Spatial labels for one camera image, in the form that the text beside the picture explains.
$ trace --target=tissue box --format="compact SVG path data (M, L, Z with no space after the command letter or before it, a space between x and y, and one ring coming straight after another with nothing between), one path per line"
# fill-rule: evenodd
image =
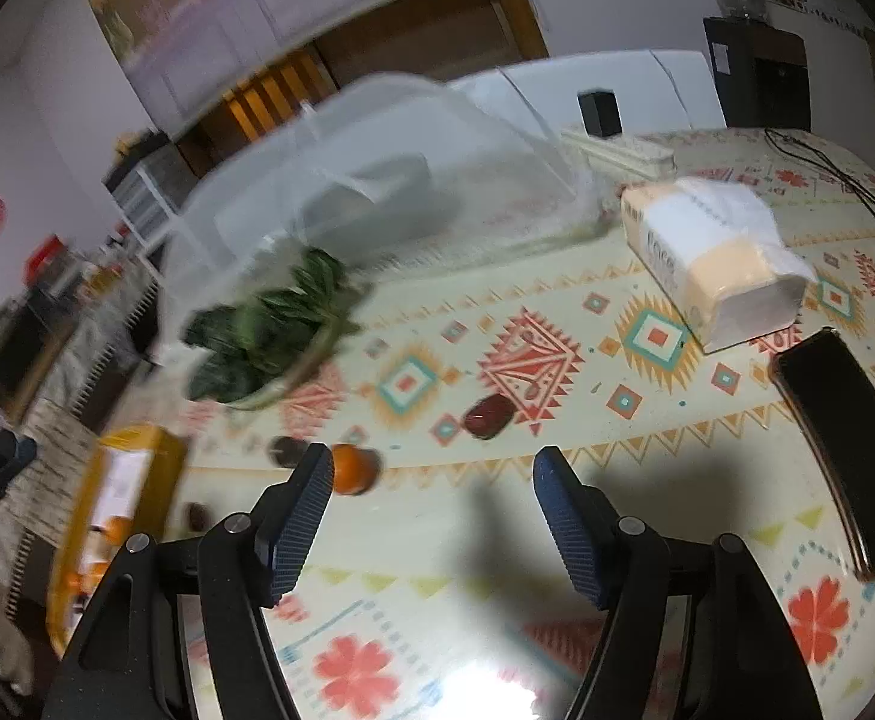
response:
M700 178L627 189L628 245L706 352L793 324L814 271L787 250L771 209L745 186Z

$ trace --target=spinach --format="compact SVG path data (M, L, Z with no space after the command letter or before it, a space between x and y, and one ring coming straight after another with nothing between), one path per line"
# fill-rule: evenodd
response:
M233 333L236 311L233 306L215 306L196 312L184 329L181 341L187 346L203 346L205 349L236 346Z
M242 349L260 349L274 337L277 325L277 317L260 300L252 298L238 307L234 317L234 336Z
M231 403L253 394L284 374L322 325L346 319L357 293L344 286L343 264L311 248L292 275L296 290L269 290L191 317L181 341L212 354L191 375L189 399Z

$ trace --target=packaging label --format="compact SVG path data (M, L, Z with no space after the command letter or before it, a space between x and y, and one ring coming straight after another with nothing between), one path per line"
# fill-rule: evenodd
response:
M671 300L683 305L691 264L737 235L708 204L693 194L677 193L645 209L640 254Z

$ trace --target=black phone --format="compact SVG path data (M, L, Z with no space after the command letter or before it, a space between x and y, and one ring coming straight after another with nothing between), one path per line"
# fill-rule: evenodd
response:
M875 578L875 389L825 327L772 357L781 390L818 458L847 533L854 574Z

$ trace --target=patterned tablecloth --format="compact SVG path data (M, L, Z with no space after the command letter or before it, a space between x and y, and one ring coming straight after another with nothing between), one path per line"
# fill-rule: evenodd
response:
M859 160L811 140L875 191ZM128 399L124 422L194 437L172 531L188 501L223 517L287 478L266 457L271 437L380 453L376 487L332 499L295 592L266 614L302 717L564 717L603 620L573 591L537 507L532 456L544 445L660 533L741 533L825 717L853 718L873 695L875 581L849 570L837 511L768 360L832 325L875 384L875 222L758 132L660 141L681 172L741 181L772 205L820 276L794 326L703 355L616 228L498 268L386 285L359 312L362 335L261 413L185 401L183 347ZM479 442L460 417L490 391L518 413ZM674 694L681 614L669 615L647 716L663 716ZM206 720L220 711L191 616Z

